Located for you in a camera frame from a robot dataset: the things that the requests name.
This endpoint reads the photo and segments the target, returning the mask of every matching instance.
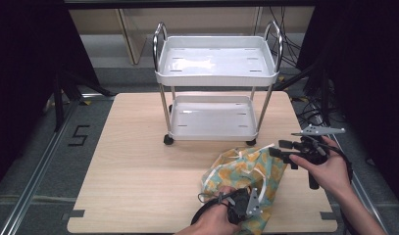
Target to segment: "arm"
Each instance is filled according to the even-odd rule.
[[[231,187],[222,187],[220,192],[230,193],[235,189]],[[232,224],[227,220],[227,207],[223,204],[214,205],[206,210],[199,220],[180,230],[175,235],[194,235],[194,234],[208,234],[208,235],[231,235],[240,230],[240,226]]]
[[[324,137],[324,141],[337,148],[337,144],[331,139]],[[296,155],[291,155],[290,159],[309,170],[319,185],[333,195],[349,222],[360,234],[385,234],[353,191],[343,158],[333,151],[329,155],[327,162],[320,165],[311,164]]]

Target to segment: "floor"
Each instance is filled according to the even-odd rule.
[[[293,40],[299,43],[299,35],[296,38]],[[83,35],[82,41],[104,88],[114,92],[158,92],[152,69],[151,40],[147,40],[137,66],[129,63],[120,35]],[[280,71],[280,77],[287,79],[299,70],[282,63]],[[318,117],[309,117],[316,112],[317,102],[304,96],[302,87],[305,81],[302,79],[286,90],[302,128],[309,121],[322,121]],[[14,232],[10,234],[70,234],[67,230],[68,218],[114,102],[112,98],[89,95],[96,92],[86,87],[80,89],[86,94],[80,102],[70,102],[64,97],[67,124],[63,126],[62,133],[54,132],[53,101],[42,108],[41,120],[30,135],[22,155],[15,160],[0,184],[0,232],[8,224],[13,225]],[[331,127],[343,127],[347,131],[336,135],[336,139],[353,163],[353,184],[361,199],[377,215],[388,234],[399,235],[399,203],[395,196],[374,164],[365,161],[368,155],[359,144],[350,123],[345,122],[344,114],[336,109],[330,114],[330,121]],[[84,144],[81,138],[75,138],[77,134],[86,136]],[[23,209],[17,208],[19,200],[25,200]],[[339,225],[333,234],[343,234],[339,205],[332,197],[329,200]]]

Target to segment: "wooden table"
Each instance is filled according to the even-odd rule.
[[[256,117],[265,95],[255,94]],[[273,92],[256,146],[298,140],[290,133],[299,130],[287,94]],[[167,146],[165,134],[159,93],[117,95],[75,203],[74,211],[84,215],[70,218],[70,232],[177,232],[201,207],[197,194],[202,174],[220,153],[245,146],[234,141],[175,141]],[[321,212],[331,212],[324,190],[309,188],[306,170],[288,168],[265,232],[335,231],[336,221],[322,220]]]

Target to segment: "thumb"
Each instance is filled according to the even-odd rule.
[[[303,159],[303,158],[301,158],[301,157],[299,157],[297,155],[290,155],[290,159],[295,164],[297,164],[297,165],[299,165],[299,166],[301,166],[301,167],[303,167],[303,168],[305,168],[305,169],[307,169],[309,171],[312,171],[314,169],[314,167],[315,167],[314,164],[309,163],[309,161],[307,161],[307,160],[305,160],[305,159]]]

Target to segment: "hand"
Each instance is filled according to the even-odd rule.
[[[336,142],[323,136],[325,143],[332,147],[338,147]],[[329,151],[329,159],[324,164],[311,164],[307,160],[296,155],[290,155],[290,159],[297,165],[309,170],[316,181],[326,191],[333,195],[351,189],[346,162],[334,151]]]
[[[230,193],[235,191],[234,188],[223,186],[217,194],[220,192]],[[227,199],[223,200],[223,203],[228,204]],[[213,207],[206,210],[198,219],[198,221],[189,227],[176,233],[181,234],[208,234],[208,235],[231,235],[239,231],[241,227],[236,224],[232,224],[227,219],[227,207],[225,205],[214,205]]]

